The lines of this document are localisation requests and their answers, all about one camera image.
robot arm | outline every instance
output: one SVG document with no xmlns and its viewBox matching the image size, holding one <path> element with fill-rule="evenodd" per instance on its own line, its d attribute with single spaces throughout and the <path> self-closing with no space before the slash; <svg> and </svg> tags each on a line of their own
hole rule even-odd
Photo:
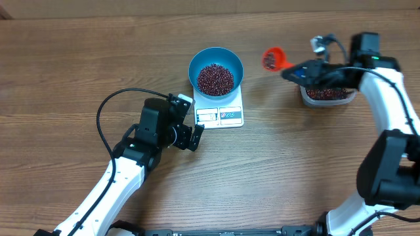
<svg viewBox="0 0 420 236">
<path fill-rule="evenodd" d="M 127 199 L 143 184 L 144 166 L 138 166 L 136 161 L 125 157 L 115 160 L 116 174 L 114 183 L 111 185 L 105 196 L 89 214 L 88 218 L 76 232 L 76 235 L 105 235 L 111 223 L 116 218 L 121 207 Z M 112 172 L 112 164 L 108 165 L 105 174 L 93 188 L 82 204 L 64 222 L 59 224 L 54 231 L 60 231 L 60 235 L 68 235 L 74 228 L 75 223 L 88 211 L 92 204 L 98 199 L 102 190 L 108 183 Z"/>
<path fill-rule="evenodd" d="M 115 232 L 119 236 L 126 233 L 132 235 L 124 229 L 113 230 L 110 233 L 108 230 L 127 199 L 157 167 L 163 148 L 173 145 L 182 150 L 197 149 L 204 127 L 196 125 L 192 133 L 192 127 L 183 124 L 185 116 L 193 105 L 193 99 L 182 94 L 178 97 L 170 94 L 166 100 L 146 99 L 140 123 L 129 128 L 120 143 L 115 146 L 112 151 L 114 159 L 110 161 L 103 177 L 87 198 L 67 220 L 57 226 L 53 233 L 39 230 L 35 236 L 103 236 Z M 129 138 L 132 131 L 135 131 L 134 138 Z M 110 181 L 112 183 L 109 189 L 89 213 Z"/>
<path fill-rule="evenodd" d="M 318 48 L 325 48 L 322 43 L 322 37 L 312 40 L 315 47 L 321 44 Z M 398 62 L 381 56 L 376 33 L 352 38 L 347 65 L 309 60 L 284 70 L 282 77 L 306 88 L 360 90 L 369 102 L 379 134 L 359 168 L 358 192 L 328 212 L 321 226 L 323 232 L 332 236 L 359 235 L 384 214 L 420 205 L 417 165 L 400 166 L 403 156 L 414 163 L 419 161 L 420 121 L 404 89 Z"/>
<path fill-rule="evenodd" d="M 404 89 L 403 76 L 400 72 L 394 69 L 377 68 L 375 72 L 388 78 L 393 83 L 396 83 L 398 90 L 404 97 L 410 117 L 413 119 L 414 127 L 418 130 L 419 118 L 415 114 L 411 102 Z M 402 103 L 396 91 L 386 82 L 378 78 L 378 76 L 371 73 L 365 73 L 360 83 L 360 92 L 366 97 L 373 112 L 373 118 L 379 135 L 384 130 L 401 130 L 404 134 L 412 134 L 410 126 L 407 124 Z M 394 158 L 394 167 L 398 167 L 400 158 Z M 363 168 L 367 172 L 374 172 L 374 168 Z M 358 182 L 368 182 L 369 178 L 358 176 Z M 327 231 L 332 236 L 348 236 L 359 235 L 363 230 L 376 222 L 379 217 L 369 218 L 376 212 L 394 213 L 398 209 L 389 205 L 368 205 L 365 199 L 355 191 L 340 207 L 328 212 L 326 216 Z"/>
<path fill-rule="evenodd" d="M 380 73 L 387 79 L 396 84 L 401 92 L 404 102 L 407 105 L 409 116 L 413 119 L 416 130 L 420 127 L 420 121 L 414 112 L 410 99 L 404 88 L 403 75 L 395 69 L 376 68 L 373 71 Z M 407 124 L 407 117 L 400 98 L 396 91 L 378 76 L 371 73 L 364 73 L 359 86 L 360 92 L 369 102 L 373 118 L 375 119 L 378 135 L 384 130 L 398 129 L 404 134 L 413 134 L 410 126 Z"/>
</svg>

scale label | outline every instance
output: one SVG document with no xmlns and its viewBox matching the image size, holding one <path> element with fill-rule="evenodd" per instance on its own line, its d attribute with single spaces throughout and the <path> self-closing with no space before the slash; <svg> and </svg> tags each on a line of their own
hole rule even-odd
<svg viewBox="0 0 420 236">
<path fill-rule="evenodd" d="M 242 123 L 241 107 L 220 108 L 221 125 L 231 125 Z"/>
</svg>

clear plastic container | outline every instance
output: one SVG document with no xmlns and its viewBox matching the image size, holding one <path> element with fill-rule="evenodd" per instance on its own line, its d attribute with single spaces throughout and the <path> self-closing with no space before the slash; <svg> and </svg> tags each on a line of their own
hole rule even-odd
<svg viewBox="0 0 420 236">
<path fill-rule="evenodd" d="M 346 99 L 340 100 L 313 100 L 306 93 L 306 89 L 301 86 L 301 94 L 303 98 L 303 103 L 310 108 L 326 108 L 330 106 L 337 106 L 347 104 L 353 101 L 354 97 L 357 94 L 357 90 L 354 90 L 351 94 L 348 95 Z"/>
</svg>

blue bowl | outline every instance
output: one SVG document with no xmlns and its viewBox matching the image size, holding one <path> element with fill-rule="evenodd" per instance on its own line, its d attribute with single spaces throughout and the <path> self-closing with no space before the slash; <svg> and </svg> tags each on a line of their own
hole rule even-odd
<svg viewBox="0 0 420 236">
<path fill-rule="evenodd" d="M 229 69 L 234 76 L 234 88 L 222 96 L 210 96 L 202 93 L 197 86 L 197 78 L 201 69 L 211 64 L 217 64 Z M 220 100 L 229 97 L 241 85 L 243 79 L 243 65 L 241 60 L 232 51 L 220 47 L 212 47 L 204 49 L 197 53 L 188 68 L 188 76 L 190 77 L 191 85 L 205 98 Z"/>
</svg>

beans in container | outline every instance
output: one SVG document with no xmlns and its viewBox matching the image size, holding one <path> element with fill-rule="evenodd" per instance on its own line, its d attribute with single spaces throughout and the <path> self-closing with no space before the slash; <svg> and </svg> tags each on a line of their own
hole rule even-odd
<svg viewBox="0 0 420 236">
<path fill-rule="evenodd" d="M 234 76 L 229 69 L 217 64 L 211 64 L 210 66 L 205 66 L 199 72 L 197 86 L 206 95 L 226 95 L 234 88 Z"/>
<path fill-rule="evenodd" d="M 276 68 L 276 59 L 273 52 L 267 53 L 267 55 L 262 59 L 262 63 L 266 69 L 275 69 Z"/>
<path fill-rule="evenodd" d="M 306 89 L 306 94 L 313 100 L 342 100 L 351 93 L 345 88 Z"/>
</svg>

